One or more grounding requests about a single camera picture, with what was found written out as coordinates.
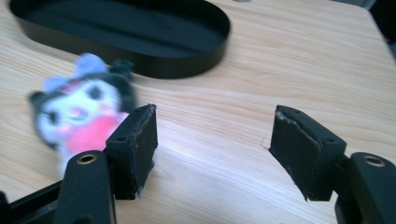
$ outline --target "black container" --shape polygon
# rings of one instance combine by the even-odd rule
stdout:
[[[127,59],[137,74],[190,77],[224,56],[231,24],[204,0],[11,0],[28,37],[107,63]]]

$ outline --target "plush toy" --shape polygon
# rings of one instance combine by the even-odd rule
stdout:
[[[133,68],[127,61],[116,61],[107,69],[99,57],[84,53],[70,78],[50,77],[43,91],[30,95],[36,132],[59,151],[61,174],[74,155],[103,150],[107,138],[134,110]]]

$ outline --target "light wood tabletop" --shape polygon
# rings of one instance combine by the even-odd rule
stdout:
[[[60,179],[33,129],[27,95],[69,76],[77,55],[29,39],[0,5],[0,190],[13,202]],[[347,142],[396,163],[396,66],[363,8],[326,0],[211,0],[232,22],[213,69],[136,75],[157,107],[159,146],[141,199],[116,201],[119,223],[336,223],[306,202],[270,146],[276,105],[304,111]]]

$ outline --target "pink plush toy body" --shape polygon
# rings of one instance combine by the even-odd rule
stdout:
[[[71,78],[49,78],[44,91],[30,96],[35,129],[60,152],[61,174],[78,153],[103,150],[107,138],[135,108],[132,69],[131,63],[118,61],[107,70],[100,58],[83,54]]]

